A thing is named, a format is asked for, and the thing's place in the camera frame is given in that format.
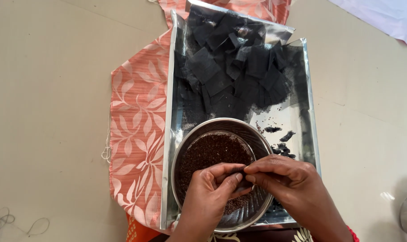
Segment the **beige floor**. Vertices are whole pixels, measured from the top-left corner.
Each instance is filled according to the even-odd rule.
[[[298,0],[308,38],[323,179],[363,241],[407,241],[407,47],[326,0]],[[0,0],[0,208],[39,236],[124,242],[105,145],[110,71],[167,30],[146,0]]]

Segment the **white thread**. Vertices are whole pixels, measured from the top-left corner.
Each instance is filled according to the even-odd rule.
[[[106,140],[105,140],[105,149],[103,150],[100,156],[102,159],[106,160],[109,164],[111,163],[109,158],[111,157],[111,146],[109,143],[109,133],[111,131],[111,122],[110,122],[111,112],[108,112],[108,131],[106,132]]]

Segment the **red bangle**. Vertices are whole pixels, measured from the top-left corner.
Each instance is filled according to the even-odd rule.
[[[353,232],[352,229],[350,229],[350,227],[347,226],[347,228],[348,228],[348,231],[350,231],[351,235],[353,236],[353,242],[360,242],[359,238],[357,238],[356,233]],[[313,241],[314,241],[314,242],[318,242],[318,240],[315,239],[314,236],[313,236]]]

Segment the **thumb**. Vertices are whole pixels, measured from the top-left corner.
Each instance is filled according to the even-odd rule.
[[[235,173],[226,177],[222,184],[217,188],[217,192],[219,192],[220,195],[222,195],[222,197],[226,198],[226,201],[228,201],[242,178],[243,176],[241,173]]]
[[[261,172],[252,175],[247,175],[245,179],[265,189],[276,198],[280,197],[279,195],[285,193],[288,189],[286,186],[278,182],[276,179],[273,179],[267,174]]]

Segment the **pink leaf print cloth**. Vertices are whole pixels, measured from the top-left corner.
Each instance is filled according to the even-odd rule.
[[[285,24],[291,0],[207,0],[217,6]],[[171,9],[182,17],[185,0],[159,0],[172,27]],[[139,223],[158,230],[166,91],[171,30],[111,73],[112,198]]]

